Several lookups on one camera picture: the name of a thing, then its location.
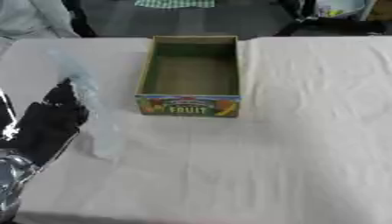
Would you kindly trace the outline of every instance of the cardboard box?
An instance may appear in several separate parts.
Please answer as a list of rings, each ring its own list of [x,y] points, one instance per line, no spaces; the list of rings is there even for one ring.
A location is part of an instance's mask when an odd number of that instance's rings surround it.
[[[144,115],[236,117],[237,37],[155,37],[136,101]]]
[[[391,21],[392,0],[378,0],[367,19],[370,21],[373,20]]]

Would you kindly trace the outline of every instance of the gray floor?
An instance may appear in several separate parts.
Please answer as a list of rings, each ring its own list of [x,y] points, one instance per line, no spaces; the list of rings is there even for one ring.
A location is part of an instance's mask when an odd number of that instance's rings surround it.
[[[291,19],[271,0],[217,0],[211,9],[160,10],[136,0],[82,0],[89,23],[103,37],[154,35],[271,36]]]

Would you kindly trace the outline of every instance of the black glove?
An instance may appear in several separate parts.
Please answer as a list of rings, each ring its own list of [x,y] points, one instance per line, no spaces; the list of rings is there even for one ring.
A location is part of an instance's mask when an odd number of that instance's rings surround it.
[[[18,134],[3,144],[42,166],[61,154],[87,119],[88,110],[76,99],[71,81],[66,79],[43,102],[29,106],[17,124]]]

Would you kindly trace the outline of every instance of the white container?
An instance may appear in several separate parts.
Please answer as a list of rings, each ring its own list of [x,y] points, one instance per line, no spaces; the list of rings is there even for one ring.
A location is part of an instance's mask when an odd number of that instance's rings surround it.
[[[367,0],[318,0],[316,7],[322,18],[346,18],[362,12],[366,4]]]

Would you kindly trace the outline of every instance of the white tablecloth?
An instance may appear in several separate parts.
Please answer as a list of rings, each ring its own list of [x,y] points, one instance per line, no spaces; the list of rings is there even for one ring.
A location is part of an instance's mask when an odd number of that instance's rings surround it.
[[[241,42],[237,119],[139,115],[149,43],[22,40],[3,56],[19,114],[55,84],[46,50],[59,48],[104,86],[127,136],[118,164],[75,141],[24,192],[25,224],[392,223],[392,38]]]

